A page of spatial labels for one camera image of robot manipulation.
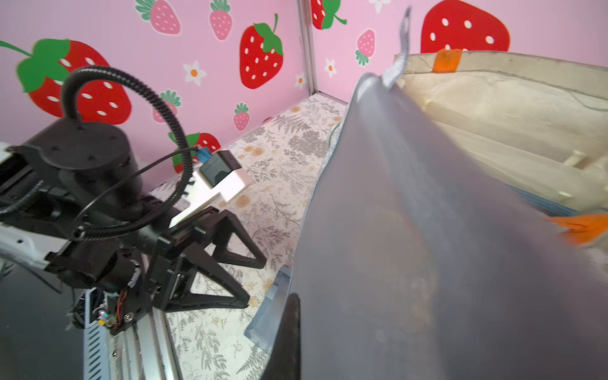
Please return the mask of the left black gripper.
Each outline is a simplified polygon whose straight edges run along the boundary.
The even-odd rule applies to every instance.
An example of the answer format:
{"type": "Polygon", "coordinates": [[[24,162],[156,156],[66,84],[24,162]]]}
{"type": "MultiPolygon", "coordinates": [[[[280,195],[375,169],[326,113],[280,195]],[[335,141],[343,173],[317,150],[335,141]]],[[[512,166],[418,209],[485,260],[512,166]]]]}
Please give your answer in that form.
{"type": "Polygon", "coordinates": [[[267,264],[237,215],[214,207],[174,232],[160,219],[122,242],[69,242],[46,258],[46,272],[73,288],[93,290],[91,315],[83,321],[99,321],[112,335],[134,327],[152,308],[245,309],[250,295],[221,264],[267,264]]]}

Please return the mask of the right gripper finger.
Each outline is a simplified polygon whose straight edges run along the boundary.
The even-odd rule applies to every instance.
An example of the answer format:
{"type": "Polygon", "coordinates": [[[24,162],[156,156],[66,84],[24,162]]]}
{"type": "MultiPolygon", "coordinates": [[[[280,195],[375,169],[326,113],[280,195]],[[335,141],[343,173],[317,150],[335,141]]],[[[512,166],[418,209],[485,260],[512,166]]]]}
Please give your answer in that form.
{"type": "Polygon", "coordinates": [[[275,344],[261,380],[301,379],[301,307],[299,296],[289,294],[275,344]]]}

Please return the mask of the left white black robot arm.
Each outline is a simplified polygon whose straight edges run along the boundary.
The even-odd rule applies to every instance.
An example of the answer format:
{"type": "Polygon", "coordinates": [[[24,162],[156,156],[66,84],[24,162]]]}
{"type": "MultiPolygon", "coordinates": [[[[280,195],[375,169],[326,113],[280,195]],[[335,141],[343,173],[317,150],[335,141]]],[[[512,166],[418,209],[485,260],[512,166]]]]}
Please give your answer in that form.
{"type": "Polygon", "coordinates": [[[251,182],[234,155],[190,145],[161,97],[116,68],[77,69],[60,105],[62,118],[5,150],[1,254],[96,290],[93,305],[74,307],[74,317],[114,335],[153,309],[246,308],[249,294],[226,266],[262,269],[267,259],[235,214],[213,206],[251,182]],[[143,170],[120,128],[83,119],[77,99],[88,84],[133,90],[169,126],[184,168],[166,199],[143,192],[143,170]]]}

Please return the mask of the grey pouch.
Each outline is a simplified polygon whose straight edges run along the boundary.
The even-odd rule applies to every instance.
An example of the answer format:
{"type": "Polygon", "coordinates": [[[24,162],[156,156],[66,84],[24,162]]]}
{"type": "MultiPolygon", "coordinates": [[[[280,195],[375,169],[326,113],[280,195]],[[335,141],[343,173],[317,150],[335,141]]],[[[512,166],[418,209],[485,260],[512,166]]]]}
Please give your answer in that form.
{"type": "Polygon", "coordinates": [[[365,74],[302,223],[301,379],[605,379],[587,262],[397,87],[365,74]]]}

